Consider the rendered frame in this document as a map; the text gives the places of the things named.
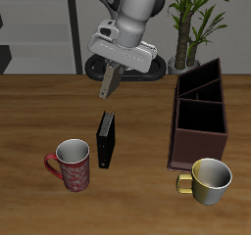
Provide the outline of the grey shelf unit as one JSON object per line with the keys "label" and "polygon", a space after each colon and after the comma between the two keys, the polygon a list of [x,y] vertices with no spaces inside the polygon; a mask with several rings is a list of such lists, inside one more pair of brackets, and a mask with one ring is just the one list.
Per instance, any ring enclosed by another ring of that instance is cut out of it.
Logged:
{"label": "grey shelf unit", "polygon": [[0,74],[81,74],[75,0],[0,0]]}

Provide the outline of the dark brown desk caddy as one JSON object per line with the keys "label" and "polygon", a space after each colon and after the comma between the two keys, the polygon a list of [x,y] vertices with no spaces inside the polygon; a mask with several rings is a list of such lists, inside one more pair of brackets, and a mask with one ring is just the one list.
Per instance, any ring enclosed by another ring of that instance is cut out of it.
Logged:
{"label": "dark brown desk caddy", "polygon": [[220,59],[177,77],[167,169],[191,171],[203,158],[221,160],[228,138]]}

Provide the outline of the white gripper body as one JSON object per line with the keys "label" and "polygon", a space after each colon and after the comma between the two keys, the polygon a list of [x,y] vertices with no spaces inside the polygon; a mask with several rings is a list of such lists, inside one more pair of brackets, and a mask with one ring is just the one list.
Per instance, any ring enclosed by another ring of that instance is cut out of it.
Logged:
{"label": "white gripper body", "polygon": [[114,39],[94,33],[88,43],[88,49],[94,54],[120,63],[126,67],[147,73],[158,50],[154,45],[141,41],[137,47],[127,48]]}

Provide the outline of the red patterned mug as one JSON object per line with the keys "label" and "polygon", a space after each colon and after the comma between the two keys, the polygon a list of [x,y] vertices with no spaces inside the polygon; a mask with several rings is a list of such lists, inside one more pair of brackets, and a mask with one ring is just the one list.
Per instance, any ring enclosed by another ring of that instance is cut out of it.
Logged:
{"label": "red patterned mug", "polygon": [[89,146],[80,139],[62,142],[54,154],[45,156],[44,165],[71,192],[83,191],[89,184]]}

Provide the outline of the green pot plant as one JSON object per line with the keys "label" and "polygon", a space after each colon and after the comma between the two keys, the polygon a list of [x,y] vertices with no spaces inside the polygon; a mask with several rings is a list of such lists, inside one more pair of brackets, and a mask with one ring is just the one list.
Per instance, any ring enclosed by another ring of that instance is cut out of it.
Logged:
{"label": "green pot plant", "polygon": [[208,36],[214,31],[226,28],[226,24],[221,24],[225,12],[218,14],[210,22],[215,5],[201,11],[201,8],[209,1],[175,0],[169,6],[169,9],[176,10],[176,16],[172,15],[172,17],[176,23],[174,28],[178,33],[176,55],[168,62],[170,74],[182,74],[197,68],[195,64],[197,47],[202,43],[210,43]]}

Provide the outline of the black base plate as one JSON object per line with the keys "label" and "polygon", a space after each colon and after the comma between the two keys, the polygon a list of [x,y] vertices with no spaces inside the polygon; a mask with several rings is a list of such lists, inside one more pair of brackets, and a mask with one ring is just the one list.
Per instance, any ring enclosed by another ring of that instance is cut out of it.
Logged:
{"label": "black base plate", "polygon": [[[92,55],[85,63],[85,72],[93,80],[102,81],[105,71],[105,59],[99,55]],[[161,79],[166,74],[166,71],[166,62],[157,55],[147,73],[137,70],[126,70],[122,81],[155,81]]]}

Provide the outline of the yellow and white mug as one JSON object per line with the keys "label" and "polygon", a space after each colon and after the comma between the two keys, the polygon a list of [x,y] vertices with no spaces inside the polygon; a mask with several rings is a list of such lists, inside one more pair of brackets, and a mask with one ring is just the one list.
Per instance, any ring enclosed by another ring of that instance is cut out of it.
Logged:
{"label": "yellow and white mug", "polygon": [[202,205],[216,204],[232,181],[229,167],[221,161],[204,158],[196,161],[190,174],[180,174],[176,190],[191,194]]}

